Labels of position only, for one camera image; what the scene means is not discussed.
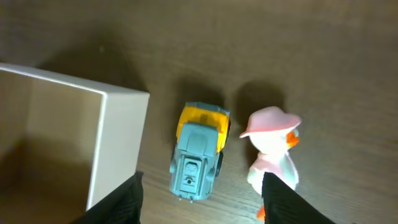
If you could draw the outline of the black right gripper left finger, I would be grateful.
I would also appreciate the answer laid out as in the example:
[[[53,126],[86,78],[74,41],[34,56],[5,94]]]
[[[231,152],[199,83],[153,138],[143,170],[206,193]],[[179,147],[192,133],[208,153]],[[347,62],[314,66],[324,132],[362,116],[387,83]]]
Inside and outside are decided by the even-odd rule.
[[[144,199],[143,174],[136,171],[72,224],[140,224]]]

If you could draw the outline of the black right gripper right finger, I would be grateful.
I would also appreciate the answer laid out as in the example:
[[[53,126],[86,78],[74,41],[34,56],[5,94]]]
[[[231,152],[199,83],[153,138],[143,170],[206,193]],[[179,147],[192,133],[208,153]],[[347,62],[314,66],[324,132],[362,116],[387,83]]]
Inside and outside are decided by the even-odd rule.
[[[335,224],[273,173],[262,181],[265,224]]]

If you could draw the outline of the white duck toy pink hat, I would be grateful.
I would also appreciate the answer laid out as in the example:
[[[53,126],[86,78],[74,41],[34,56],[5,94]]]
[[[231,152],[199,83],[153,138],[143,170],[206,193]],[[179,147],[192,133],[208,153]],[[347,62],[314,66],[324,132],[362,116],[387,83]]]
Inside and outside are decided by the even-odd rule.
[[[300,141],[297,130],[300,123],[299,116],[286,113],[276,106],[263,108],[250,115],[247,128],[239,137],[248,137],[259,151],[247,175],[247,182],[258,194],[262,194],[265,172],[275,174],[292,190],[296,189],[299,173],[289,150]]]

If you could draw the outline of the grey and yellow toy truck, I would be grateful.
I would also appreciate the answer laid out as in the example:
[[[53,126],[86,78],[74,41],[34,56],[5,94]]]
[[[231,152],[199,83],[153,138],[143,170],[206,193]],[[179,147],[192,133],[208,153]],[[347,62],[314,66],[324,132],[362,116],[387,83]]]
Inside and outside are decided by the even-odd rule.
[[[229,130],[229,110],[202,102],[185,103],[169,167],[169,190],[179,200],[193,202],[211,195]]]

